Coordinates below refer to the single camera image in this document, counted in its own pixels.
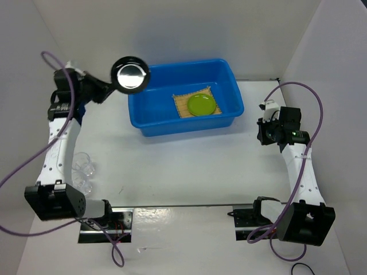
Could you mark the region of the black round plate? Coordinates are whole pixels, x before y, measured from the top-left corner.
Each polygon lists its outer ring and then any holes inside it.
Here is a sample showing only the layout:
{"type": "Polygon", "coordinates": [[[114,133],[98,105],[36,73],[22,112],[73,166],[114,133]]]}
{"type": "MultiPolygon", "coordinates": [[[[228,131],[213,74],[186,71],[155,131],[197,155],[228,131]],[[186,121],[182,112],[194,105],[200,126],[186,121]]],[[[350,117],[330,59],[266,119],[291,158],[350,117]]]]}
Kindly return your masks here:
{"type": "Polygon", "coordinates": [[[133,95],[142,92],[148,86],[151,71],[142,59],[126,56],[113,64],[110,76],[113,91],[133,95]]]}

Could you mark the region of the clear plastic cup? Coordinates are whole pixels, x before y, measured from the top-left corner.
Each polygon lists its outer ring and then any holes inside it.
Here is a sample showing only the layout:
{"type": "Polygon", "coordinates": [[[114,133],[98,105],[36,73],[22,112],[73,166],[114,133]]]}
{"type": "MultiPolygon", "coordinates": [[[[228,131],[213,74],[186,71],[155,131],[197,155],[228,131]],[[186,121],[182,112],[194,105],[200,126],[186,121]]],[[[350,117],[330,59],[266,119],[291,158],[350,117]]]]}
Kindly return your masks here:
{"type": "Polygon", "coordinates": [[[72,173],[73,187],[83,193],[85,196],[89,196],[92,191],[92,185],[88,180],[86,174],[80,171],[74,171],[72,173]]]}
{"type": "Polygon", "coordinates": [[[95,172],[91,158],[85,152],[78,152],[74,154],[72,160],[72,169],[83,172],[86,174],[86,176],[91,176],[95,172]]]}

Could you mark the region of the bamboo sushi mat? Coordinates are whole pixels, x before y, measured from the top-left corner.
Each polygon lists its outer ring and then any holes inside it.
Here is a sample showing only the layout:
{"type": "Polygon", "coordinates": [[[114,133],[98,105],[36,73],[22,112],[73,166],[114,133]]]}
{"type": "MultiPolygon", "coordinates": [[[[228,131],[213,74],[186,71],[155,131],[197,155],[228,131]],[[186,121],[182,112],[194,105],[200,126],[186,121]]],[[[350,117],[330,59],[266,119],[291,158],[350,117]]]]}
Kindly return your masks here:
{"type": "MultiPolygon", "coordinates": [[[[179,115],[180,118],[184,119],[184,118],[189,118],[189,117],[197,117],[197,116],[193,116],[193,115],[190,114],[190,112],[188,111],[188,108],[186,106],[186,103],[187,103],[190,96],[198,94],[198,93],[204,93],[206,95],[213,96],[210,86],[207,86],[206,88],[204,88],[202,90],[195,91],[195,92],[192,92],[192,93],[187,93],[187,94],[184,94],[184,95],[173,95],[172,96],[172,98],[174,100],[176,110],[177,110],[178,115],[179,115]]],[[[217,104],[216,110],[211,115],[219,115],[219,114],[222,114],[222,111],[221,111],[221,109],[219,108],[219,106],[217,104]]]]}

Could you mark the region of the green round plate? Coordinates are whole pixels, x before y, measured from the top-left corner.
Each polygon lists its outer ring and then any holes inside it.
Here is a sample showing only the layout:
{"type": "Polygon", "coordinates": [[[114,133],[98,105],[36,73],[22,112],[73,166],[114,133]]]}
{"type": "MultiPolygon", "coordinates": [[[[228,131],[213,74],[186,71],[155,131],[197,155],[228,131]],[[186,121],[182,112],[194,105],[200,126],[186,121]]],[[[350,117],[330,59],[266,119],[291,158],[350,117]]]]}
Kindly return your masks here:
{"type": "Polygon", "coordinates": [[[193,116],[207,116],[216,110],[217,104],[213,96],[198,93],[189,97],[186,106],[193,116]]]}

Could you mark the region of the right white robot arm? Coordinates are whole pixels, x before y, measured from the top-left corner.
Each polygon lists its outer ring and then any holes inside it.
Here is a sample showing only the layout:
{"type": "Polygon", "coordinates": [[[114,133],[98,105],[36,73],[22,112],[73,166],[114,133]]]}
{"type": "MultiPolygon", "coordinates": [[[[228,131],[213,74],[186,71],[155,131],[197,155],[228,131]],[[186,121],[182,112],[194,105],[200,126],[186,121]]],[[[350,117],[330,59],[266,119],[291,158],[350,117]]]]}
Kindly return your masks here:
{"type": "Polygon", "coordinates": [[[287,166],[291,202],[258,197],[251,218],[257,225],[268,221],[281,241],[321,246],[335,221],[335,211],[327,207],[314,174],[310,135],[300,128],[299,108],[262,103],[264,114],[258,119],[257,139],[267,146],[277,144],[287,166]]]}

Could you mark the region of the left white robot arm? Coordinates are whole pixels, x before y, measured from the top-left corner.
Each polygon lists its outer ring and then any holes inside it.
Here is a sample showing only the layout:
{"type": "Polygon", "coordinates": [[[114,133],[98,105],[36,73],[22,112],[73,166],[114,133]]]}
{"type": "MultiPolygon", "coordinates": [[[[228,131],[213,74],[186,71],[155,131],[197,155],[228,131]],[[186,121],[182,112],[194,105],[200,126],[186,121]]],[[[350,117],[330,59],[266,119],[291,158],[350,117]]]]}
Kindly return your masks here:
{"type": "Polygon", "coordinates": [[[79,218],[107,229],[114,223],[110,203],[88,199],[73,186],[72,160],[85,105],[101,102],[108,84],[72,68],[55,71],[54,82],[57,89],[48,109],[50,148],[36,184],[25,189],[25,199],[42,221],[79,218]]]}

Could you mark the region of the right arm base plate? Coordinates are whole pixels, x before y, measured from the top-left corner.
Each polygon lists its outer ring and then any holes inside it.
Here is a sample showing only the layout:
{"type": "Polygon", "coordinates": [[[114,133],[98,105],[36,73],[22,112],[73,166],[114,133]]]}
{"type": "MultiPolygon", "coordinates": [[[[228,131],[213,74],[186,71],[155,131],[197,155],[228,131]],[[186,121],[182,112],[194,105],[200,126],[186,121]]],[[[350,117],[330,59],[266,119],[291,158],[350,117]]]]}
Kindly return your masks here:
{"type": "Polygon", "coordinates": [[[233,218],[237,241],[246,241],[251,231],[271,223],[269,219],[256,214],[252,205],[233,206],[227,215],[233,218]]]}

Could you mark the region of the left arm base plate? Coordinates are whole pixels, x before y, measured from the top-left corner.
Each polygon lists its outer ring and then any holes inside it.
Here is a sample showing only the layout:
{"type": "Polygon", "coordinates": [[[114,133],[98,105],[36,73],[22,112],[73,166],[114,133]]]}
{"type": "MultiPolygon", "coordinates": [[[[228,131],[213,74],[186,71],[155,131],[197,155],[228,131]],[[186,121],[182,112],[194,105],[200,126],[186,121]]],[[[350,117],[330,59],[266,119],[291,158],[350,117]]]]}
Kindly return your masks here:
{"type": "MultiPolygon", "coordinates": [[[[132,208],[113,207],[111,218],[102,222],[103,229],[113,241],[131,243],[133,213],[132,208]]],[[[80,225],[78,243],[109,243],[109,239],[100,227],[86,221],[80,225]]]]}

